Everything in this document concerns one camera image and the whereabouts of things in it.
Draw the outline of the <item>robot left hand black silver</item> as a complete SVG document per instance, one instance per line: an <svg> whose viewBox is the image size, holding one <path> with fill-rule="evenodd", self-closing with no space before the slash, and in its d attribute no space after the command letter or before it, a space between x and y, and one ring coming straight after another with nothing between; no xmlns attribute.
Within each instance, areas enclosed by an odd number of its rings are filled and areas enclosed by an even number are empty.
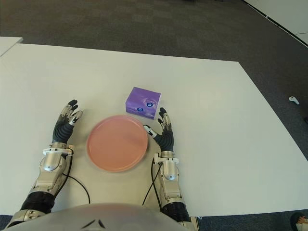
<svg viewBox="0 0 308 231"><path fill-rule="evenodd" d="M71 100L62 109L53 129L52 143L59 142L67 144L75 125L83 115L81 110L76 111L77 108L77 100Z"/></svg>

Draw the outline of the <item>robot right hand black silver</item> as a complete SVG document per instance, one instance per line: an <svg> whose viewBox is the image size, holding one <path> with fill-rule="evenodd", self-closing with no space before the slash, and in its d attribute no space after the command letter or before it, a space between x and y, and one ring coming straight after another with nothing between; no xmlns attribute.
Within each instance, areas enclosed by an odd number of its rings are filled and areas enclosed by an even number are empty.
<svg viewBox="0 0 308 231"><path fill-rule="evenodd" d="M174 136L170 117L163 107L160 107L159 115L161 118L158 118L157 121L162 128L162 134L158 134L149 125L143 125L143 128L155 140L162 152L173 152Z"/></svg>

